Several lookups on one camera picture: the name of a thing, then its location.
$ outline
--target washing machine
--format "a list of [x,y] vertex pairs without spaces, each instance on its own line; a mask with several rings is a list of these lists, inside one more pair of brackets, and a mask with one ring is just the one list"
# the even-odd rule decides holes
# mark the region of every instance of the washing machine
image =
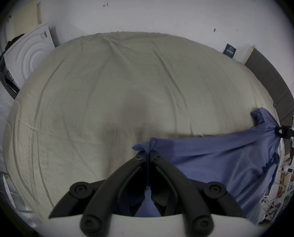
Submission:
[[4,53],[8,73],[18,89],[54,49],[48,23],[45,23],[24,34]]

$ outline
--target screw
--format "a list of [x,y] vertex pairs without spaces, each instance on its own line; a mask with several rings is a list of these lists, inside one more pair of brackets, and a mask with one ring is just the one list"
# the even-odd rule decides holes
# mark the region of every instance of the screw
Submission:
[[74,191],[76,193],[84,193],[84,192],[86,192],[86,187],[83,185],[79,185],[74,189]]
[[201,235],[210,234],[213,230],[212,223],[212,220],[208,216],[197,218],[193,221],[193,230]]
[[81,223],[82,231],[85,231],[86,233],[97,233],[102,228],[101,220],[99,220],[95,216],[91,216],[91,215],[83,216],[82,222],[83,222],[83,224]]
[[220,187],[213,185],[210,187],[210,192],[219,193],[221,191]]

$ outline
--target wrinkled sheet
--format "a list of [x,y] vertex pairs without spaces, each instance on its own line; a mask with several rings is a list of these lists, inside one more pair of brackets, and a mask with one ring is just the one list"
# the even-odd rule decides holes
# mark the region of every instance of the wrinkled sheet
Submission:
[[[279,125],[264,108],[251,112],[256,126],[227,136],[185,139],[151,138],[133,146],[136,151],[154,150],[188,178],[220,182],[248,215],[270,190],[280,156]],[[158,216],[144,205],[137,216]]]
[[21,88],[4,134],[14,186],[42,219],[78,181],[108,178],[151,137],[225,135],[273,101],[245,66],[185,38],[83,36],[57,47]]

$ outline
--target gray headboard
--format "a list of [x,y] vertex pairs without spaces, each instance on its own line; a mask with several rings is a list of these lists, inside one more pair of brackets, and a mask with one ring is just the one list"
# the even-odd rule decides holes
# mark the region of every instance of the gray headboard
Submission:
[[[245,66],[255,74],[272,97],[276,105],[280,125],[292,125],[294,98],[275,67],[255,48]],[[289,140],[284,140],[286,155],[290,153],[290,145]]]

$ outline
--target blue fabric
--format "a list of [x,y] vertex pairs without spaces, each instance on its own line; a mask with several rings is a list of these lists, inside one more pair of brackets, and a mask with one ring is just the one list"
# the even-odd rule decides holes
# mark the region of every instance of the blue fabric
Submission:
[[[202,138],[151,138],[133,149],[158,152],[188,178],[221,182],[247,216],[274,182],[280,143],[275,134],[279,125],[266,109],[257,109],[251,116],[256,126],[241,132]],[[155,217],[159,213],[146,196],[136,216]]]

